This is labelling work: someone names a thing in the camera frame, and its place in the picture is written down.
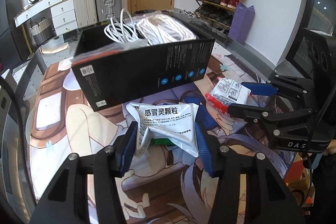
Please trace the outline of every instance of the white suitcase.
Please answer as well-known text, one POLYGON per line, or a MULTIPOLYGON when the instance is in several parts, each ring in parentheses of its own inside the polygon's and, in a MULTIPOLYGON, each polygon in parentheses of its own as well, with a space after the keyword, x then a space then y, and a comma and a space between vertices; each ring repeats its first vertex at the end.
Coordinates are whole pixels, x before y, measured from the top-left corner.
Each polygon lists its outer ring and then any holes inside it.
POLYGON ((96 0, 73 0, 79 28, 97 23, 96 0))

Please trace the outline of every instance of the laundry basket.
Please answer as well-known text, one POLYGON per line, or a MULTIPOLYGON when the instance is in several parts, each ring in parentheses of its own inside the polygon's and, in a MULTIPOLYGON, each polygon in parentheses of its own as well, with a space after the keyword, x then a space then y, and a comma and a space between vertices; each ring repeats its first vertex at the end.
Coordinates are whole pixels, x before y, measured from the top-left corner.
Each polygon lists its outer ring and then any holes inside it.
POLYGON ((49 20, 44 17, 42 19, 40 23, 33 22, 32 24, 35 23, 36 25, 31 27, 31 34, 34 37, 37 47, 54 37, 49 20))

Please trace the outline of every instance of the metal screw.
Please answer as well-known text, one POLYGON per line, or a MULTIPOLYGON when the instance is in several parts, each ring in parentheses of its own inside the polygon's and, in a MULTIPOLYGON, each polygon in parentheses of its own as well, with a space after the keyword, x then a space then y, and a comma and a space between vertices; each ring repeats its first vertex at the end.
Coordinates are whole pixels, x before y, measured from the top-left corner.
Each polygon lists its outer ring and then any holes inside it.
POLYGON ((109 145, 104 148, 105 153, 112 153, 114 151, 114 147, 109 145))
POLYGON ((257 153, 257 158, 260 159, 260 160, 264 160, 266 158, 265 154, 264 153, 257 153))
POLYGON ((280 131, 277 130, 277 129, 275 129, 275 130, 273 131, 273 134, 274 134, 274 136, 279 136, 279 135, 280 135, 280 131))
POLYGON ((219 150, 223 153, 229 152, 229 148, 226 145, 222 145, 219 150))
POLYGON ((69 155, 68 159, 69 160, 75 160, 78 157, 78 155, 76 153, 72 153, 69 155))

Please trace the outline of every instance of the bundled white cord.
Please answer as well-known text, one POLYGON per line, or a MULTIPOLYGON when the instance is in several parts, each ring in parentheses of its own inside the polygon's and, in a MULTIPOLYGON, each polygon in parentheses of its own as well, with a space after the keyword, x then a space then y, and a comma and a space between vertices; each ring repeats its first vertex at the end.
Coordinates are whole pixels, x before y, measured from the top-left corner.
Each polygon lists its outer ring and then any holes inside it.
POLYGON ((111 17, 111 23, 105 27, 104 33, 109 39, 117 43, 134 42, 139 40, 133 19, 129 11, 125 9, 121 10, 120 22, 118 22, 114 17, 111 17), (126 11, 128 17, 130 18, 133 29, 123 22, 124 11, 126 11))
POLYGON ((191 30, 164 14, 143 18, 136 27, 148 39, 150 45, 197 39, 191 30))

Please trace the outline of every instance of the anime desk mat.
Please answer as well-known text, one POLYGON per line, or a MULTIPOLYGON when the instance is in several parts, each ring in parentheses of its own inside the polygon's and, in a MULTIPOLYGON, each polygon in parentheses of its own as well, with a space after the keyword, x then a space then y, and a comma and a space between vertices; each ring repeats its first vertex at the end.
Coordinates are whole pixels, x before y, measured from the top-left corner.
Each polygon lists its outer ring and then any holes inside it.
MULTIPOLYGON (((30 132, 28 164, 37 200, 69 154, 86 156, 98 152, 125 134, 134 120, 126 110, 127 103, 93 112, 69 64, 64 60, 48 68, 26 125, 26 131, 30 132)), ((215 43, 204 79, 134 102, 198 104, 198 113, 209 134, 217 136, 221 143, 238 153, 251 156, 264 153, 284 177, 294 160, 293 152, 269 149, 265 134, 257 124, 230 118, 206 101, 205 93, 210 92, 221 77, 237 82, 260 82, 255 73, 215 43)), ((273 111, 288 111, 276 97, 252 96, 248 100, 249 104, 267 106, 273 111)), ((241 175, 237 223, 244 222, 245 178, 241 175)), ((176 146, 150 146, 143 156, 133 159, 123 178, 116 178, 128 224, 206 224, 217 182, 218 178, 209 177, 203 170, 200 158, 194 158, 176 146)), ((88 176, 88 200, 90 221, 98 223, 93 175, 88 176)))

